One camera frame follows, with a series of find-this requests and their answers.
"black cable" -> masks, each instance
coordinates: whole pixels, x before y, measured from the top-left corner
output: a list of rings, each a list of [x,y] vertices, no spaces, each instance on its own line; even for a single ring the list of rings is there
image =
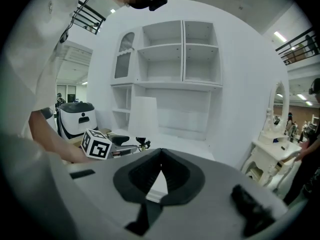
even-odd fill
[[[75,18],[76,16],[79,14],[79,12],[84,8],[84,6],[86,5],[86,3],[88,2],[89,0],[85,0],[83,2],[83,4],[77,8],[77,10],[74,12],[72,18],[71,18],[71,22],[69,23],[68,27],[66,28],[66,30],[63,32],[63,34],[61,35],[59,41],[65,36],[65,34],[67,33],[67,31],[73,26],[74,22],[75,22]]]

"railing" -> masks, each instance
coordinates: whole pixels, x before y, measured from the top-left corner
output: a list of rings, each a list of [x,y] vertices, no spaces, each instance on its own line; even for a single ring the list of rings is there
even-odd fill
[[[276,49],[279,52],[284,64],[289,65],[306,58],[313,57],[319,54],[319,41],[313,28],[298,35],[294,39],[286,42],[284,45]]]
[[[79,9],[83,4],[84,3],[79,0],[77,8]],[[74,24],[96,35],[105,20],[105,17],[85,4],[75,17]]]

